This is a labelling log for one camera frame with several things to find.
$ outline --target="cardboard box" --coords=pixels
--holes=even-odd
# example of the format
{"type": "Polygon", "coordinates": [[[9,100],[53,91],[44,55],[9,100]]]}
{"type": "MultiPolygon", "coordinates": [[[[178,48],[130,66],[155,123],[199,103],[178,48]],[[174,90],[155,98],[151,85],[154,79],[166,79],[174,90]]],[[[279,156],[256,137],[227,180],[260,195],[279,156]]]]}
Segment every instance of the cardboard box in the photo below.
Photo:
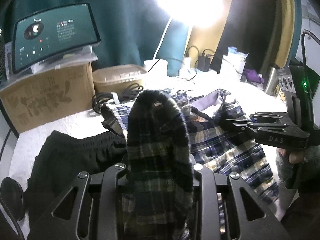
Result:
{"type": "Polygon", "coordinates": [[[0,91],[19,133],[92,108],[93,95],[91,64],[32,75],[0,91]]]}

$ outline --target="bed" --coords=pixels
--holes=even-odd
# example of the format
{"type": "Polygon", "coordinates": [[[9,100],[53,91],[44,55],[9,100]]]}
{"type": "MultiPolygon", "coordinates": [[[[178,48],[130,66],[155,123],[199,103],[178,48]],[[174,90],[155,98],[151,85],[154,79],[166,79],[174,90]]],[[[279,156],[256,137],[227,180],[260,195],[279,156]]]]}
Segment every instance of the bed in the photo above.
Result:
{"type": "MultiPolygon", "coordinates": [[[[154,82],[147,84],[147,87],[150,89],[161,89],[170,86],[179,87],[184,90],[200,89],[203,94],[208,94],[218,87],[222,87],[236,96],[240,106],[247,114],[269,111],[286,112],[286,105],[279,98],[268,96],[263,91],[247,83],[219,80],[215,71],[198,73],[196,78],[189,82],[168,77],[165,81],[162,80],[161,84],[155,84],[154,82]]],[[[31,176],[34,159],[39,154],[42,145],[52,131],[57,130],[72,137],[82,139],[105,132],[106,130],[101,124],[102,121],[103,117],[101,115],[96,114],[93,110],[87,110],[20,134],[12,156],[9,177],[17,180],[23,190],[26,190],[28,187],[27,180],[31,176]]],[[[279,181],[275,162],[276,149],[265,145],[262,147],[275,179],[279,181]]],[[[286,190],[280,185],[279,199],[275,205],[270,207],[278,219],[281,219],[284,215],[294,194],[295,191],[286,190]]],[[[29,233],[28,216],[25,216],[19,224],[26,237],[29,233]]]]}

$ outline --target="screen display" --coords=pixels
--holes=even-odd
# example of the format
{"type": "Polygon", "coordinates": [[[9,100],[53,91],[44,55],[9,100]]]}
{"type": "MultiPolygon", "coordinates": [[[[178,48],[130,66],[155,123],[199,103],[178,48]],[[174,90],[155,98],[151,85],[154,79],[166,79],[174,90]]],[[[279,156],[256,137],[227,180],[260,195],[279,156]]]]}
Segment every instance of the screen display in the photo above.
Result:
{"type": "Polygon", "coordinates": [[[70,49],[100,41],[89,4],[33,14],[16,24],[13,72],[70,49]]]}

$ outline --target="plaid fabric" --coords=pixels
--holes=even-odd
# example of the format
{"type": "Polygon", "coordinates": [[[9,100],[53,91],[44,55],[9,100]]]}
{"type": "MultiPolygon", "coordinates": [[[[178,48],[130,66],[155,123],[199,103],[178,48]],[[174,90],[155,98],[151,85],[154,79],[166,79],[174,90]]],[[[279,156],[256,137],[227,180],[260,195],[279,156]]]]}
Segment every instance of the plaid fabric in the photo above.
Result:
{"type": "MultiPolygon", "coordinates": [[[[193,91],[164,93],[170,93],[171,98],[181,108],[188,129],[191,153],[197,163],[202,163],[220,174],[228,175],[233,171],[240,173],[257,195],[268,204],[278,198],[278,187],[261,145],[245,133],[225,131],[220,127],[224,119],[249,119],[230,92],[217,90],[217,102],[220,102],[220,105],[210,116],[192,106],[193,102],[203,96],[192,96],[193,91]]],[[[103,122],[104,127],[113,130],[111,124],[114,127],[115,123],[118,123],[120,128],[117,133],[126,138],[130,108],[121,105],[106,105],[104,108],[109,109],[104,115],[105,120],[108,120],[103,122]]],[[[223,231],[223,214],[220,223],[223,231]]]]}
{"type": "MultiPolygon", "coordinates": [[[[115,117],[122,114],[117,111],[115,117]]],[[[119,132],[114,120],[110,124],[119,132]]],[[[193,169],[180,109],[168,95],[145,90],[139,94],[128,120],[118,119],[118,124],[128,125],[129,183],[134,191],[123,196],[126,239],[186,238],[193,169]]]]}

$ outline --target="silver screw head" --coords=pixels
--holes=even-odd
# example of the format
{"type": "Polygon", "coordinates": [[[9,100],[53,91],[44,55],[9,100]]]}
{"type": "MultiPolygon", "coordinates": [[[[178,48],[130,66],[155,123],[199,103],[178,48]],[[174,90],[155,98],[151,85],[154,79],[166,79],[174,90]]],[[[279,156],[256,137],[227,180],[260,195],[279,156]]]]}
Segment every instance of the silver screw head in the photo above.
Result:
{"type": "Polygon", "coordinates": [[[122,170],[122,169],[125,168],[125,164],[124,163],[117,163],[115,165],[115,167],[116,167],[117,170],[122,170]]]}
{"type": "Polygon", "coordinates": [[[203,166],[202,164],[200,163],[196,163],[195,165],[193,165],[193,168],[196,170],[196,171],[200,171],[203,169],[203,166]]]}
{"type": "Polygon", "coordinates": [[[233,179],[239,179],[240,178],[240,174],[237,172],[232,172],[230,173],[230,177],[233,179]]]}
{"type": "Polygon", "coordinates": [[[84,179],[86,177],[88,177],[88,173],[86,171],[81,171],[79,174],[78,174],[78,178],[79,179],[84,179]]]}

